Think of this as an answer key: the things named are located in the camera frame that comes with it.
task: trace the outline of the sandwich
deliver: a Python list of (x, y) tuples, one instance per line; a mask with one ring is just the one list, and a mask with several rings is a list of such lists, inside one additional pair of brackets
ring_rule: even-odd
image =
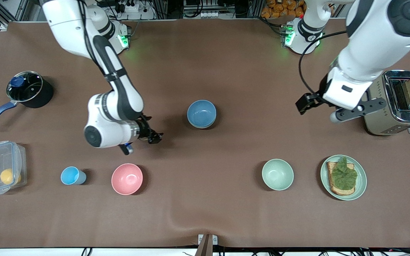
[(327, 162), (328, 182), (333, 193), (339, 196), (349, 196), (355, 192), (357, 172), (354, 165), (343, 157), (338, 162)]

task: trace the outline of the lemon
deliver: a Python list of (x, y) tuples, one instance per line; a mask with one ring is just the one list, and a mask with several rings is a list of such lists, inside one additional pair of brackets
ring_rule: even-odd
[[(12, 173), (12, 169), (9, 168), (9, 169), (2, 171), (0, 174), (0, 179), (6, 185), (9, 185), (10, 183), (12, 183), (14, 181), (14, 175)], [(21, 181), (21, 175), (18, 176), (16, 184), (20, 181)]]

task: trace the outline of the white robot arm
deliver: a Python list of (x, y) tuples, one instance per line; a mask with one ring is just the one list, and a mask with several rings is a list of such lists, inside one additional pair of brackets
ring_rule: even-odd
[[(125, 154), (129, 154), (132, 152), (130, 143), (137, 138), (146, 139), (150, 144), (161, 141), (163, 134), (149, 127), (150, 117), (142, 114), (143, 99), (109, 42), (109, 38), (115, 36), (116, 26), (104, 11), (95, 5), (87, 8), (84, 2), (77, 0), (41, 2), (60, 46), (70, 53), (93, 60), (112, 87), (111, 91), (94, 95), (88, 102), (88, 123), (84, 129), (88, 143), (96, 148), (119, 145)], [(103, 28), (96, 29), (93, 21), (98, 21)], [(120, 37), (113, 42), (124, 45)]]
[[(293, 27), (293, 32), (284, 40), (284, 45), (292, 51), (302, 54), (308, 45), (322, 35), (325, 25), (332, 16), (332, 11), (328, 6), (333, 4), (351, 4), (355, 0), (305, 0), (307, 10), (303, 18), (295, 18), (287, 25)], [(316, 48), (312, 45), (305, 54), (311, 53)]]
[[(357, 0), (348, 13), (346, 27), (349, 44), (330, 65), (317, 95), (304, 94), (297, 101), (301, 114), (327, 103), (339, 108), (331, 116), (338, 123), (385, 106), (379, 99), (367, 102), (361, 99), (384, 69), (410, 51), (410, 0)], [(379, 107), (371, 109), (373, 103)]]

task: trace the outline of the bread slice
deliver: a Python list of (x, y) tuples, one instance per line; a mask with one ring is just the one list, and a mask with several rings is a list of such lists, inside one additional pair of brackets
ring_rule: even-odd
[[(335, 187), (335, 185), (333, 184), (333, 180), (332, 180), (332, 171), (335, 168), (335, 166), (337, 165), (337, 162), (327, 162), (327, 170), (328, 170), (328, 182), (330, 183), (330, 190), (335, 193), (338, 194), (340, 196), (348, 196), (350, 194), (353, 194), (355, 192), (355, 186), (353, 188), (351, 188), (348, 191), (343, 191), (340, 190), (339, 188)], [(353, 170), (353, 164), (348, 163), (347, 164), (349, 169)]]

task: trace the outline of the plate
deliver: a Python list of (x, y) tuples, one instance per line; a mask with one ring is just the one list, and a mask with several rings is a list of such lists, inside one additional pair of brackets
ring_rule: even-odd
[[(327, 162), (338, 162), (343, 157), (346, 157), (348, 163), (353, 164), (354, 166), (353, 168), (357, 172), (357, 180), (355, 181), (355, 192), (348, 196), (340, 196), (338, 194), (333, 193), (330, 190), (330, 183), (328, 182)], [(322, 167), (320, 169), (320, 179), (322, 180), (322, 184), (324, 185), (325, 189), (332, 196), (335, 196), (336, 198), (344, 200), (344, 201), (355, 200), (359, 198), (360, 196), (362, 196), (366, 190), (367, 180), (366, 180), (365, 170), (363, 170), (363, 167), (355, 159), (353, 159), (352, 157), (346, 156), (346, 155), (334, 155), (334, 156), (327, 158), (322, 164)]]

